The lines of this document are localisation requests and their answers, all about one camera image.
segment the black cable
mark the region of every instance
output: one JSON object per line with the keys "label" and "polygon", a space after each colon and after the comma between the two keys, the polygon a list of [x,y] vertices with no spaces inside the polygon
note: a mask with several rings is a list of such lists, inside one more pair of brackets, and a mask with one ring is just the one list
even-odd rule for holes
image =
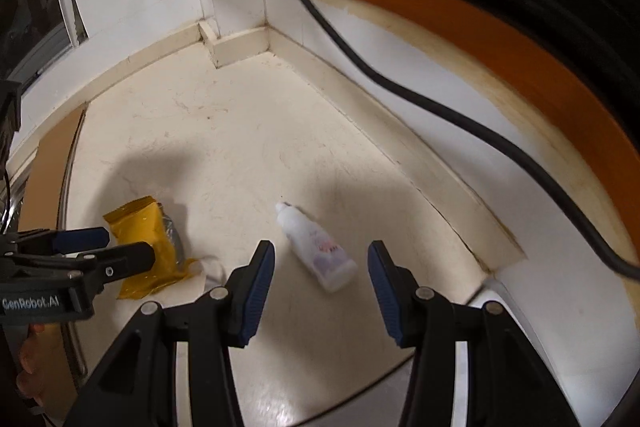
{"label": "black cable", "polygon": [[363,60],[363,58],[360,57],[360,55],[356,53],[356,51],[350,47],[350,45],[347,44],[331,23],[324,18],[312,0],[299,1],[327,33],[335,45],[340,48],[340,51],[342,51],[353,65],[362,73],[366,74],[375,84],[378,84],[383,89],[399,96],[403,100],[413,103],[414,105],[429,111],[431,114],[442,118],[456,127],[467,131],[469,134],[472,134],[487,145],[490,145],[495,150],[507,156],[507,158],[512,160],[527,174],[529,174],[529,176],[531,176],[535,182],[542,187],[549,197],[556,202],[560,210],[564,212],[564,215],[573,223],[574,227],[580,232],[580,234],[582,234],[585,241],[587,241],[589,246],[607,267],[619,275],[640,281],[640,266],[628,263],[607,244],[598,230],[593,226],[593,223],[589,221],[578,205],[575,204],[574,200],[569,197],[558,182],[556,182],[555,179],[545,171],[545,169],[538,165],[531,156],[516,144],[489,129],[487,126],[484,126],[481,123],[472,120],[468,116],[465,116],[450,107],[442,105],[431,98],[416,93],[406,87],[402,87],[373,69]]}
{"label": "black cable", "polygon": [[51,425],[51,427],[56,427],[56,424],[51,421],[51,418],[49,418],[49,415],[47,415],[47,413],[42,413],[42,417],[49,425]]}
{"label": "black cable", "polygon": [[9,213],[11,212],[11,188],[9,183],[9,174],[4,168],[4,185],[6,186],[6,197],[4,199],[4,212],[2,213],[2,223],[0,223],[0,233],[6,232],[9,226]]}

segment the blue gripper pad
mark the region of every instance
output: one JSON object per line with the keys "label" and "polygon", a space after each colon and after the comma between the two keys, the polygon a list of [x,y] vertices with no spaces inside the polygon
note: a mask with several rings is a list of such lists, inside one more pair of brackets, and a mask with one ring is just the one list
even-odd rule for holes
{"label": "blue gripper pad", "polygon": [[109,244],[109,232],[103,227],[95,229],[60,230],[52,240],[56,253],[76,253],[98,250]]}
{"label": "blue gripper pad", "polygon": [[383,265],[379,243],[382,243],[382,241],[374,241],[369,245],[369,251],[367,253],[369,278],[371,279],[373,290],[376,293],[376,299],[378,299],[378,306],[380,307],[380,313],[382,313],[382,319],[385,322],[386,332],[396,341],[398,346],[401,346],[402,326],[400,303],[398,302],[398,298],[396,298],[396,292]]}
{"label": "blue gripper pad", "polygon": [[271,286],[273,278],[273,269],[275,268],[276,254],[273,245],[269,243],[262,262],[258,267],[258,271],[254,278],[254,283],[249,290],[249,295],[244,303],[244,319],[242,320],[242,329],[240,330],[240,340],[245,344],[249,343],[249,339],[255,335],[262,317],[262,309],[267,300],[267,293]]}
{"label": "blue gripper pad", "polygon": [[424,334],[424,311],[414,302],[414,276],[394,264],[382,241],[369,246],[367,264],[386,332],[400,347],[417,346]]}
{"label": "blue gripper pad", "polygon": [[227,325],[229,346],[244,347],[255,335],[275,268],[275,249],[260,241],[247,266],[233,270],[226,282],[232,293]]}

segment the yellow plastic package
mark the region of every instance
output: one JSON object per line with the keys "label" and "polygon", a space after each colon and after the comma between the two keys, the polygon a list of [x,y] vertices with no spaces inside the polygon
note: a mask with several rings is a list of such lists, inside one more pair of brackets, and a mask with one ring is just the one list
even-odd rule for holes
{"label": "yellow plastic package", "polygon": [[142,299],[191,276],[189,265],[195,259],[184,259],[173,222],[164,215],[162,205],[153,197],[129,201],[103,217],[119,245],[145,241],[156,253],[156,262],[151,270],[124,280],[118,299]]}

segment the bottle label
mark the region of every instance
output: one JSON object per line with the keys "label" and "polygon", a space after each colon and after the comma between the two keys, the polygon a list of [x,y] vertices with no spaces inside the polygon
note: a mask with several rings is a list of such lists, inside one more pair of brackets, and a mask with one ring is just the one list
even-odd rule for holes
{"label": "bottle label", "polygon": [[319,250],[319,253],[314,256],[314,267],[322,277],[327,277],[335,269],[348,262],[347,253],[330,236],[313,231],[310,238]]}

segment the finger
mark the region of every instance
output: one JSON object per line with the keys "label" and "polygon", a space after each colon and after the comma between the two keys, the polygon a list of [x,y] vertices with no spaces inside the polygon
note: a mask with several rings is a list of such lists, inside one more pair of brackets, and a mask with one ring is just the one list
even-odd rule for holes
{"label": "finger", "polygon": [[39,398],[44,390],[44,378],[40,373],[30,375],[22,371],[15,379],[15,384],[26,398]]}
{"label": "finger", "polygon": [[29,333],[42,333],[44,331],[44,324],[30,324]]}
{"label": "finger", "polygon": [[36,371],[38,365],[37,355],[38,338],[34,336],[27,337],[20,346],[20,351],[18,352],[20,365],[27,373],[33,374]]}

